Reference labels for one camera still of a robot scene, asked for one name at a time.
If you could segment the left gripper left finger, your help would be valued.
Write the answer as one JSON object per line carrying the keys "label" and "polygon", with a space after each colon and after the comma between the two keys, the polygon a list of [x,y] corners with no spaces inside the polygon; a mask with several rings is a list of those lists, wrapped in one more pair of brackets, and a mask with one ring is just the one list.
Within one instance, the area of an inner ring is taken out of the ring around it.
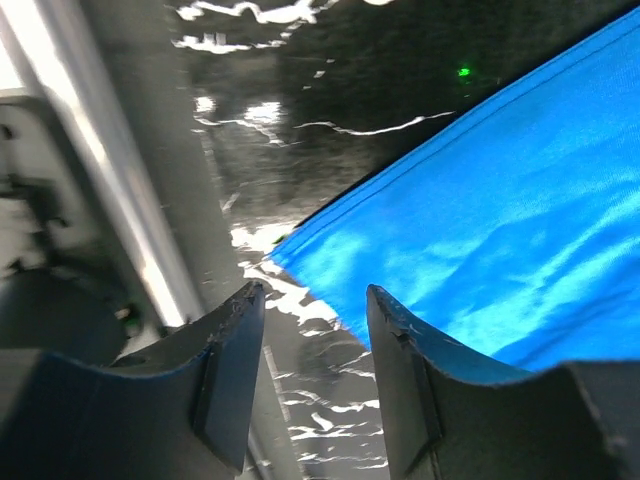
{"label": "left gripper left finger", "polygon": [[265,317],[249,282],[112,367],[1,354],[5,479],[233,479],[244,467]]}

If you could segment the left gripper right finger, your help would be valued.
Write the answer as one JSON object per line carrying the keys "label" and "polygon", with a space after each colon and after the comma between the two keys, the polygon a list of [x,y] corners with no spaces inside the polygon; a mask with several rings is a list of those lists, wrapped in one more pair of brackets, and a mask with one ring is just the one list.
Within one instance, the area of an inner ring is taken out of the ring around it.
{"label": "left gripper right finger", "polygon": [[394,479],[635,479],[639,365],[530,373],[423,322],[378,286],[367,321]]}

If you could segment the blue cloth napkin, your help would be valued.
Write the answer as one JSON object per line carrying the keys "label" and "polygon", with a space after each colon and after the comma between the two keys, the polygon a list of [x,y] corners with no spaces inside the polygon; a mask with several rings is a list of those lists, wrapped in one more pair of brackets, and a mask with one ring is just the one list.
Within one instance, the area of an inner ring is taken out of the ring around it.
{"label": "blue cloth napkin", "polygon": [[361,341],[365,292],[504,363],[639,355],[639,14],[465,114],[273,261]]}

